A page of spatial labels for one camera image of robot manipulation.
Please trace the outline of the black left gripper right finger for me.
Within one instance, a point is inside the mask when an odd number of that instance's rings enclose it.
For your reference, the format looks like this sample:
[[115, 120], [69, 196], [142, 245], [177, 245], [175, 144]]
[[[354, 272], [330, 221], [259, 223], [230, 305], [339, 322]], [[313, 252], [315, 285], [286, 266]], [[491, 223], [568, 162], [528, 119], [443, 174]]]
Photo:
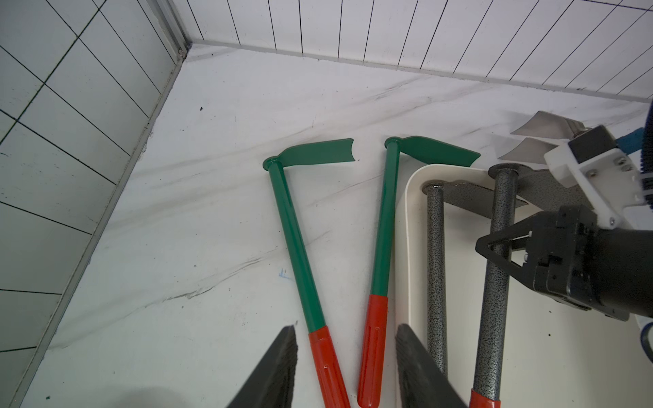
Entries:
[[402, 407], [467, 407], [408, 324], [398, 326], [396, 359]]

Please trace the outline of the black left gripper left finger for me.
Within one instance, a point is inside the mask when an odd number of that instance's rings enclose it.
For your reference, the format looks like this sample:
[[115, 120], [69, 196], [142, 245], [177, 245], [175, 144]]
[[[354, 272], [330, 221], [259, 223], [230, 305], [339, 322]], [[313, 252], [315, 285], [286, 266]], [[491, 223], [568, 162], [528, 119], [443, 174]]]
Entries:
[[291, 407], [297, 362], [295, 328], [284, 326], [227, 407]]

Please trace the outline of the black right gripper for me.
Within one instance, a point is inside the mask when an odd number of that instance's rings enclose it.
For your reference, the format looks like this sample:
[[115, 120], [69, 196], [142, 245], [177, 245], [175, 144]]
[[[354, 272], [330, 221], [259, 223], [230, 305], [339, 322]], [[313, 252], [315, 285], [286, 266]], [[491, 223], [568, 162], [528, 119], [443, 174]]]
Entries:
[[[490, 253], [499, 244], [525, 249], [525, 263]], [[652, 316], [652, 232], [646, 229], [601, 229], [586, 207], [563, 207], [482, 236], [475, 250], [533, 292], [622, 321]]]

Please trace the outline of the grey speckled hoe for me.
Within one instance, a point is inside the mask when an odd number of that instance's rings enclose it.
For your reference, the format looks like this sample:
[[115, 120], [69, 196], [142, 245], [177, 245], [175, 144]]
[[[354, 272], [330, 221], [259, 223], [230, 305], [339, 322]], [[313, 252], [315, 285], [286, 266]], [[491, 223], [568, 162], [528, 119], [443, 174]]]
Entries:
[[427, 312], [428, 350], [437, 367], [447, 373], [447, 297], [445, 266], [445, 186], [431, 180], [422, 192], [427, 198]]
[[[516, 198], [520, 192], [525, 192], [527, 200], [539, 207], [588, 202], [579, 186], [564, 187], [547, 170], [534, 170], [519, 163], [500, 163], [492, 166], [488, 175], [495, 181], [491, 233], [514, 224]], [[508, 288], [508, 273], [489, 260], [486, 264], [471, 407], [501, 406]]]

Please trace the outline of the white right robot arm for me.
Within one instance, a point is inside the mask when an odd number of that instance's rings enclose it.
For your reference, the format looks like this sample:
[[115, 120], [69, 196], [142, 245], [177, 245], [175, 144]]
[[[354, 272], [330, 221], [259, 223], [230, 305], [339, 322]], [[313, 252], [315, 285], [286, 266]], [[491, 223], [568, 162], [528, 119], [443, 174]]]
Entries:
[[508, 200], [538, 212], [482, 236], [475, 249], [533, 292], [627, 321], [652, 354], [652, 233], [627, 211], [652, 204], [652, 126], [622, 137], [604, 126], [537, 112], [516, 130], [521, 143], [489, 175], [515, 177]]

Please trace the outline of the green hoe outer left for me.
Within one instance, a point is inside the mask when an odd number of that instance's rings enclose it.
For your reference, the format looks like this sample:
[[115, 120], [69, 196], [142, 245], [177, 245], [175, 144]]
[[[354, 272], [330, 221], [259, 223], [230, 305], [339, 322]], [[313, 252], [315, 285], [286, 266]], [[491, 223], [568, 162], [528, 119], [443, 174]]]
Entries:
[[288, 147], [282, 153], [264, 160], [263, 169], [270, 181], [277, 202], [287, 250], [294, 271], [294, 279], [309, 332], [309, 344], [316, 367], [316, 375], [326, 407], [349, 407], [345, 381], [322, 311], [311, 265], [292, 196], [284, 173], [292, 166], [312, 166], [353, 162], [353, 139], [335, 139]]

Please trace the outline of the green hoe beside box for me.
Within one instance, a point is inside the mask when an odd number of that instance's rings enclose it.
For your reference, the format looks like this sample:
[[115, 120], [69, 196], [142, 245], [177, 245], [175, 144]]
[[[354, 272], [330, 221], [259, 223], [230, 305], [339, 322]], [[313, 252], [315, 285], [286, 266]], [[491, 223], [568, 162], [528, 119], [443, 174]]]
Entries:
[[445, 164], [461, 167], [470, 167], [481, 156], [478, 152], [423, 136], [390, 137], [384, 142], [384, 147], [386, 149], [384, 177], [357, 390], [357, 403], [360, 407], [378, 407], [383, 387], [389, 275], [394, 242], [400, 155], [411, 156], [427, 165]]

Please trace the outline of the cream plastic storage box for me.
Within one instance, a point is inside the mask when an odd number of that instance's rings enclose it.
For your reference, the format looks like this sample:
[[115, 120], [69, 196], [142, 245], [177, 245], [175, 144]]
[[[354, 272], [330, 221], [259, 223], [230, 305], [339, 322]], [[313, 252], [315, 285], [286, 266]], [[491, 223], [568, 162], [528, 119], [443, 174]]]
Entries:
[[[400, 188], [395, 228], [395, 321], [426, 337], [426, 197], [430, 180], [465, 180], [492, 189], [475, 168], [425, 166]], [[486, 277], [477, 239], [490, 222], [445, 208], [448, 378], [468, 401]], [[582, 311], [511, 282], [500, 401], [504, 407], [649, 407], [652, 365], [639, 342], [636, 319], [618, 321]]]

